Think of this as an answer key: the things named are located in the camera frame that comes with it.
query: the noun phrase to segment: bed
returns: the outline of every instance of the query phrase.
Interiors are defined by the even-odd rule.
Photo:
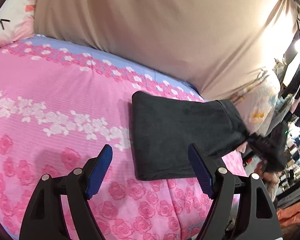
[[[40,177],[82,167],[104,144],[114,157],[89,205],[107,240],[181,240],[199,232],[211,202],[196,178],[134,175],[131,96],[138,90],[204,101],[185,82],[70,42],[37,35],[0,48],[0,223],[13,239]],[[238,152],[223,160],[246,175]],[[62,205],[76,240],[66,198]]]

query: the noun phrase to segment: folded black cloth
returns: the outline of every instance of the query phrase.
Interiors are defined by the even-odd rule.
[[[249,133],[229,100],[206,103],[132,95],[133,157],[139,180],[195,177],[188,147],[220,158],[247,140]]]

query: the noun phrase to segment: beige curtain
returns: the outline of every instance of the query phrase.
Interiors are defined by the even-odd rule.
[[[35,32],[91,46],[229,98],[275,65],[293,0],[37,0]]]

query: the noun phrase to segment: blue gripper pad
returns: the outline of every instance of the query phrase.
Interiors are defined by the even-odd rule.
[[[210,199],[213,199],[215,193],[213,191],[212,176],[192,144],[188,148],[188,158],[197,176],[202,192],[207,194]]]
[[[99,153],[98,162],[88,178],[88,187],[85,192],[88,199],[98,193],[101,183],[112,161],[112,155],[113,153],[110,145],[106,145]]]

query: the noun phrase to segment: orange stripe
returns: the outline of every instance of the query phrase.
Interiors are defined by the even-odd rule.
[[[31,11],[34,11],[34,9],[35,9],[35,5],[29,4],[26,6],[25,11],[31,12]]]

